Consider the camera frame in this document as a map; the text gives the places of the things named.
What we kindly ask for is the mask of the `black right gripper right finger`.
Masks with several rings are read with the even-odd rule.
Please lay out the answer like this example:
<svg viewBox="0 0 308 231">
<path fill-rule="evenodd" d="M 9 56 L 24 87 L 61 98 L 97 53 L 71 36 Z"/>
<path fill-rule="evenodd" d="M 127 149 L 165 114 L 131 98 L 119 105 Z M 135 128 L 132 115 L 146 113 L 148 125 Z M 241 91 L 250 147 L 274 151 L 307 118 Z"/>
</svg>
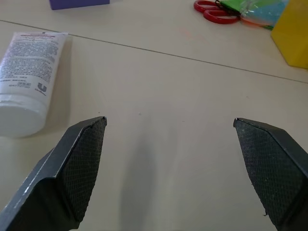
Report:
<svg viewBox="0 0 308 231">
<path fill-rule="evenodd" d="M 308 154 L 283 129 L 245 118 L 233 122 L 246 171 L 279 231 L 308 229 Z"/>
</svg>

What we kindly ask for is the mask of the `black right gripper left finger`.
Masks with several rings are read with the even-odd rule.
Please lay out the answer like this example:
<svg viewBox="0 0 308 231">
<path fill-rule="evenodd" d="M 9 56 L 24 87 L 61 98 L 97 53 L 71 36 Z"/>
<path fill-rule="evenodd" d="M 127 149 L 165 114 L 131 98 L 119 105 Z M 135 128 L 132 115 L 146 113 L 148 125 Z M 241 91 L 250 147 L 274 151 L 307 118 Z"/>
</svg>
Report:
<svg viewBox="0 0 308 231">
<path fill-rule="evenodd" d="M 106 125 L 100 116 L 69 127 L 1 211 L 1 230 L 78 229 L 97 179 Z"/>
</svg>

